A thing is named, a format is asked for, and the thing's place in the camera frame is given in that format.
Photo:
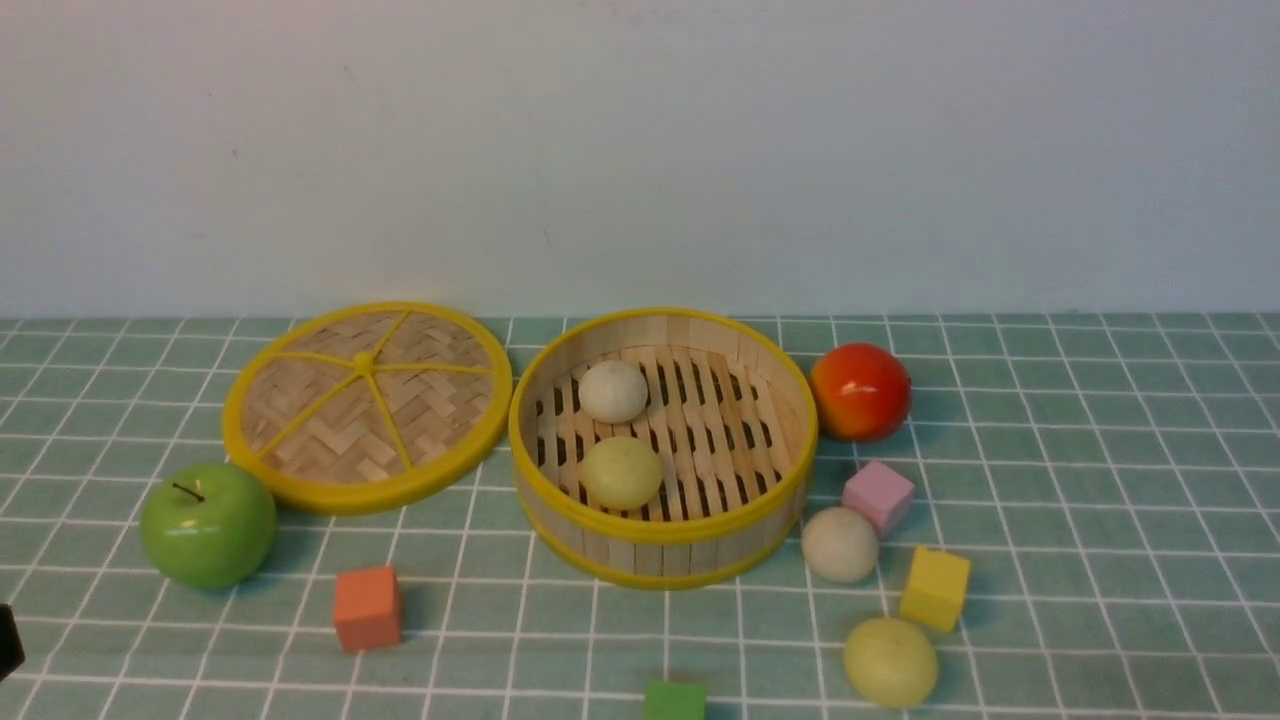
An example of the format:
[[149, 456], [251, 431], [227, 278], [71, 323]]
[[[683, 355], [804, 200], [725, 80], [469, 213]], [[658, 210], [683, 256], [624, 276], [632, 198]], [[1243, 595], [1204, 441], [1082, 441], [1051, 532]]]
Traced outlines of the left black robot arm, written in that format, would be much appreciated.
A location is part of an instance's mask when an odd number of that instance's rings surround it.
[[8, 603], [0, 605], [0, 680], [4, 682], [26, 662], [26, 648], [17, 616]]

